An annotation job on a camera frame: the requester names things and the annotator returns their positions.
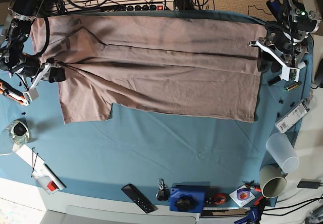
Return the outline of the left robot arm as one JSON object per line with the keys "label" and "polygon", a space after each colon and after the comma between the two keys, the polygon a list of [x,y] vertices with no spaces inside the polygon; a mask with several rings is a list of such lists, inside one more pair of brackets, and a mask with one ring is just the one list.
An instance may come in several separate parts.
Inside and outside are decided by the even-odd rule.
{"label": "left robot arm", "polygon": [[266,5],[275,20],[264,24],[267,35],[257,41],[272,49],[284,65],[305,67],[307,37],[318,30],[321,21],[316,0],[273,0]]}

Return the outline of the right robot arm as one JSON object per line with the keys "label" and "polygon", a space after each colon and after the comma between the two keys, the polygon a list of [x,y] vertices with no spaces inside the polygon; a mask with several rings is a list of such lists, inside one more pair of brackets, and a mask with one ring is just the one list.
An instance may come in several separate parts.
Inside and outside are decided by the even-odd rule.
{"label": "right robot arm", "polygon": [[[10,76],[18,75],[21,80],[29,78],[33,83],[37,77],[50,83],[65,81],[65,71],[54,59],[48,59],[45,63],[40,61],[49,47],[49,17],[54,15],[51,8],[54,5],[58,6],[60,12],[63,0],[10,0],[9,14],[1,32],[1,71],[8,72]],[[31,36],[32,26],[37,19],[45,26],[41,32],[44,42],[35,54],[25,54],[24,43]]]}

